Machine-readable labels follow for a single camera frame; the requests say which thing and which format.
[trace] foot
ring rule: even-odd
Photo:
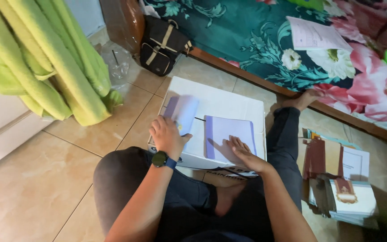
[[[242,183],[229,187],[216,187],[218,203],[215,208],[215,214],[218,217],[224,216],[229,211],[232,204],[234,203],[234,200],[238,197],[245,185],[245,183]]]
[[[300,97],[297,99],[286,100],[282,103],[282,107],[294,107],[299,111],[306,109],[312,102],[322,98],[324,94],[322,92],[307,89]]]

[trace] jeans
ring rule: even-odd
[[[276,169],[301,211],[302,177],[296,164],[299,115],[300,111],[293,107],[277,109],[266,139],[267,161]],[[130,147],[113,151],[98,163],[93,183],[105,235],[148,172],[152,156],[146,150]],[[175,170],[165,195],[155,241],[180,241],[212,229],[237,233],[255,241],[274,241],[266,199],[262,178],[249,179],[229,211],[223,217],[216,217],[216,187]]]

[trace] watch face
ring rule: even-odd
[[[152,157],[152,164],[156,167],[161,167],[165,164],[167,160],[167,155],[164,151],[158,151]]]

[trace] hand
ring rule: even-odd
[[[243,161],[246,168],[261,176],[270,169],[274,169],[270,163],[252,154],[249,147],[241,142],[240,138],[230,135],[229,139],[226,143],[231,147],[234,154]]]
[[[164,151],[175,161],[178,161],[184,145],[192,138],[191,134],[180,136],[171,118],[164,118],[162,115],[153,120],[149,133],[155,141],[156,149]]]

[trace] bed frame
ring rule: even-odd
[[[110,40],[124,47],[131,53],[139,53],[140,42],[144,31],[144,17],[138,4],[138,0],[100,0],[100,2]],[[199,48],[194,47],[188,55],[274,93],[279,93],[291,98],[300,95],[300,93],[290,91],[235,67]],[[387,141],[387,130],[372,123],[368,123],[353,117],[352,115],[338,111],[319,101],[314,101],[309,105],[309,108]]]

